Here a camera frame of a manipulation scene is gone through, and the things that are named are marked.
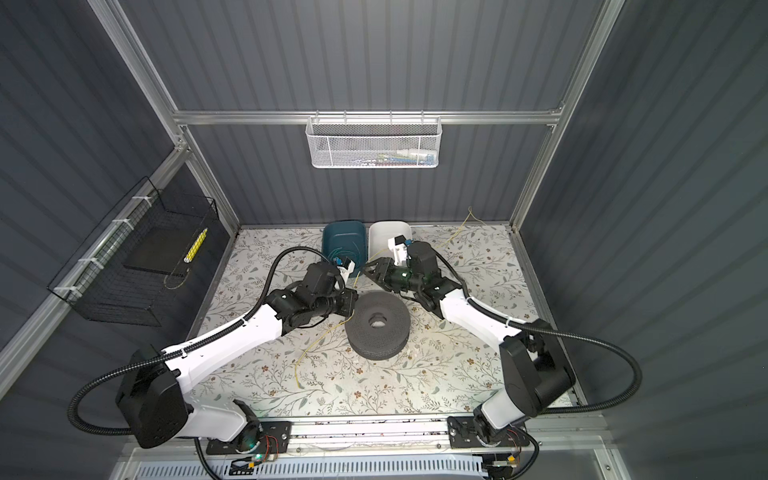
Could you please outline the white plastic tray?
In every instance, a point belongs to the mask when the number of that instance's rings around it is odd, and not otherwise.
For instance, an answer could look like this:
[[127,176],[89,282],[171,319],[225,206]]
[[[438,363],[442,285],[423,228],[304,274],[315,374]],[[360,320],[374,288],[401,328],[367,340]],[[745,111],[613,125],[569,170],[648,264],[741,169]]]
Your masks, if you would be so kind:
[[392,254],[387,248],[387,241],[397,235],[404,235],[406,238],[412,239],[411,226],[404,221],[379,221],[371,224],[368,230],[368,260],[382,257],[392,258]]

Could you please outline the teal plastic tray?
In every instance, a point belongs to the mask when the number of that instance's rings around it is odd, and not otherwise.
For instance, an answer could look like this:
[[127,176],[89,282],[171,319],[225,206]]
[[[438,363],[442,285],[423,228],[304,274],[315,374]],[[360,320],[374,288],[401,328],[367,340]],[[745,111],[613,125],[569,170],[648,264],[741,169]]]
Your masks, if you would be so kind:
[[368,259],[365,225],[357,220],[329,223],[323,229],[322,253],[337,266],[342,266],[345,259],[353,261],[352,276],[357,275]]

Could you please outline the grey foam spool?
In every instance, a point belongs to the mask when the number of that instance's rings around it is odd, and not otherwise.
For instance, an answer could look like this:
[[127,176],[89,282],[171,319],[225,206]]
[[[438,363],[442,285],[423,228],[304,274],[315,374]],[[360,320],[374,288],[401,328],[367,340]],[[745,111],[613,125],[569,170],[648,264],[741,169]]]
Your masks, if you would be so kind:
[[407,345],[411,317],[404,301],[391,293],[364,293],[344,325],[353,351],[367,360],[387,360]]

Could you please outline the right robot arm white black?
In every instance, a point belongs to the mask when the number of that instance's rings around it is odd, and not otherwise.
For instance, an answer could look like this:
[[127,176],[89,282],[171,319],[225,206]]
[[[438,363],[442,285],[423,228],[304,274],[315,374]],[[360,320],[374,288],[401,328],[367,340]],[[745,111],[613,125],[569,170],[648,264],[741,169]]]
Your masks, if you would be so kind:
[[[554,329],[542,319],[524,321],[482,303],[472,296],[467,282],[429,243],[393,240],[393,255],[371,260],[363,274],[381,289],[411,294],[427,312],[456,324],[497,350],[503,386],[473,412],[473,430],[484,444],[496,442],[510,427],[540,415],[577,414],[616,407],[640,389],[643,372],[626,350],[610,342]],[[552,404],[575,386],[576,372],[564,341],[582,342],[604,349],[630,368],[629,385],[613,397],[593,404],[554,407]]]

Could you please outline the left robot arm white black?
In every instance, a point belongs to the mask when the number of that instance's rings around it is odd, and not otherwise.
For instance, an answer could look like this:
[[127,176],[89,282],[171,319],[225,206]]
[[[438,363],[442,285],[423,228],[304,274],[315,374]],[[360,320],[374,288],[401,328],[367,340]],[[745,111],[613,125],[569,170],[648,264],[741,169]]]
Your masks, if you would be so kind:
[[[244,353],[296,329],[312,328],[331,315],[349,317],[358,298],[347,281],[356,269],[349,257],[322,256],[302,280],[283,289],[265,286],[247,312],[189,341],[157,350],[137,350],[130,362],[83,386],[71,399],[67,418],[76,429],[101,436],[132,435],[145,449],[176,438],[206,438],[250,454],[266,435],[242,400],[216,406],[197,399],[194,388]],[[115,403],[127,425],[98,426],[82,418],[81,402],[97,387],[119,380]]]

